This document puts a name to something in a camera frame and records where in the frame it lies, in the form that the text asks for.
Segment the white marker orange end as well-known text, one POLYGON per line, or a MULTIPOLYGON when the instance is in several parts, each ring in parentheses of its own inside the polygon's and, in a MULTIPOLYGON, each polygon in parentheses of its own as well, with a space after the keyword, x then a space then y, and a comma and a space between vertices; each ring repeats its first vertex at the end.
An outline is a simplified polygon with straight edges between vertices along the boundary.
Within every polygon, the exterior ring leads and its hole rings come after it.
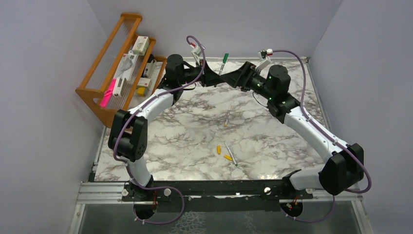
POLYGON ((229 107, 228 107, 227 113, 226 113, 226 117, 225 117, 225 121, 224 121, 224 127, 226 127, 227 124, 228 124, 231 107, 232 107, 232 106, 231 106, 231 104, 230 104, 229 107))

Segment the green pen cap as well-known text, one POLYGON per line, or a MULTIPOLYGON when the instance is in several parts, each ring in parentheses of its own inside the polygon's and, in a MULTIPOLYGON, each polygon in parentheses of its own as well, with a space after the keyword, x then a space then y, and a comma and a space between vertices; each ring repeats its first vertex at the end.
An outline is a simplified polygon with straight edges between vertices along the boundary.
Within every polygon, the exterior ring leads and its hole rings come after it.
POLYGON ((223 57, 223 60, 222 60, 222 63, 223 63, 223 64, 226 63, 226 61, 227 61, 227 59, 228 59, 228 56, 229 56, 229 53, 225 53, 225 55, 224 55, 224 57, 223 57))

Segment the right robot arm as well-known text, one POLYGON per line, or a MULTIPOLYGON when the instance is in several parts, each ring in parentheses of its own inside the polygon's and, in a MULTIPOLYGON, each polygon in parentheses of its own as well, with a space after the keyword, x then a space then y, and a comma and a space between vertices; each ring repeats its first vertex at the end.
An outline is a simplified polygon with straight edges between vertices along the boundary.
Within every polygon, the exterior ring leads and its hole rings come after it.
POLYGON ((338 195, 364 177, 370 179, 364 167, 363 148, 338 138, 306 111, 302 102, 289 93, 291 77, 284 66, 272 65, 264 78, 254 64, 245 62, 220 79, 233 88, 252 90, 267 99, 271 115, 299 134, 324 161, 319 169, 304 169, 288 175, 287 182, 281 185, 286 198, 294 198, 305 189, 322 189, 338 195))

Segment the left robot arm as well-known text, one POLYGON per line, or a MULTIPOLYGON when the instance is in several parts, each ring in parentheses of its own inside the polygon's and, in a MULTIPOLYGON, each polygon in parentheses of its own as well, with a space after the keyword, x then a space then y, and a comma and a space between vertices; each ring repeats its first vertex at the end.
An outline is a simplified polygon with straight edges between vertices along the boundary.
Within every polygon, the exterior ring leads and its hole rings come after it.
POLYGON ((134 108, 118 110, 113 119, 108 147, 114 159, 125 164, 131 183, 136 185, 134 193, 141 200, 153 194, 153 177, 144 159, 149 124, 173 106, 187 86, 196 82, 206 85, 218 76, 209 69, 205 55, 200 55, 195 67, 185 68, 185 64, 181 55, 168 56, 165 75, 153 94, 134 108))

